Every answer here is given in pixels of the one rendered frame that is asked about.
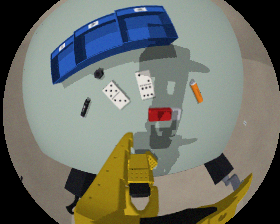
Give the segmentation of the white domino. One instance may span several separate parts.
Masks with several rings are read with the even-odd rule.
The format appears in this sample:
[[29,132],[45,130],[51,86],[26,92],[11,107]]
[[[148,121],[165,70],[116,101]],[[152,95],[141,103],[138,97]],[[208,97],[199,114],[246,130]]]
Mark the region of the white domino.
[[150,71],[137,72],[136,78],[142,99],[155,97]]
[[129,98],[117,87],[113,81],[111,81],[102,91],[119,109],[121,109],[130,101]]

